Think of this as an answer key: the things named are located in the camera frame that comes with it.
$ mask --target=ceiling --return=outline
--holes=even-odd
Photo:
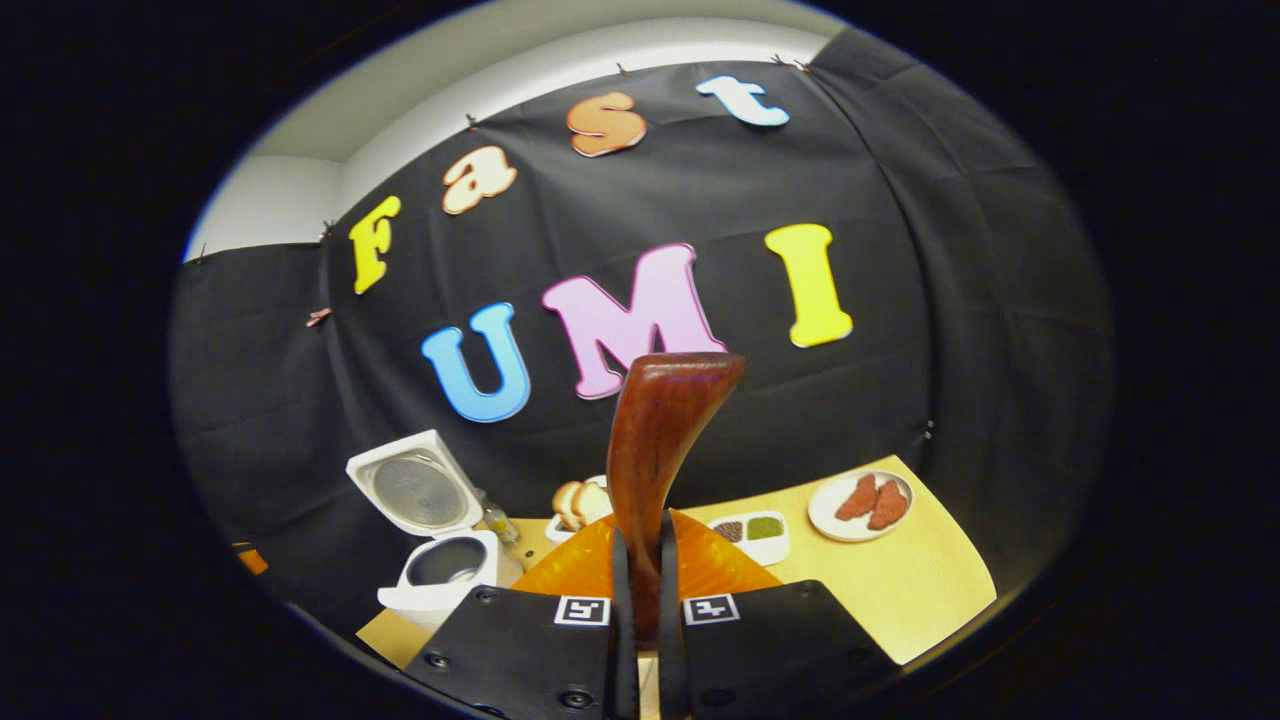
[[[782,0],[493,0],[335,78],[268,131],[251,155],[346,163],[424,99],[512,55],[603,27],[673,17],[755,20],[824,37],[846,27],[823,10]]]

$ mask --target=green sauce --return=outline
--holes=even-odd
[[[746,521],[746,539],[773,538],[782,534],[782,520],[751,518]]]

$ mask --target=white container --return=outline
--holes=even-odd
[[[378,601],[434,633],[476,585],[509,588],[524,574],[490,530],[475,486],[435,430],[401,438],[347,461],[347,475],[397,528],[431,539],[410,553]]]
[[[378,602],[435,633],[476,585],[509,588],[524,570],[492,530],[461,530],[410,553],[394,588],[380,588]]]

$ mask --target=blue letter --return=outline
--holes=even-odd
[[[791,115],[782,108],[760,105],[755,96],[764,95],[763,87],[750,82],[739,82],[737,78],[730,76],[713,77],[699,85],[698,92],[716,95],[724,104],[724,109],[744,123],[781,126],[791,119]]]
[[[516,311],[509,302],[498,302],[481,307],[471,315],[471,329],[483,334],[489,343],[494,364],[502,375],[498,392],[485,395],[471,382],[471,373],[462,361],[462,331],[444,328],[422,341],[422,356],[435,365],[440,387],[449,405],[467,420],[476,423],[497,423],[506,420],[529,401],[529,372],[520,356],[520,347],[511,334],[511,319]]]

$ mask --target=screw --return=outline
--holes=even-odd
[[[570,691],[561,696],[561,705],[564,707],[572,707],[573,710],[582,710],[588,705],[591,705],[594,700],[595,698],[584,692]]]

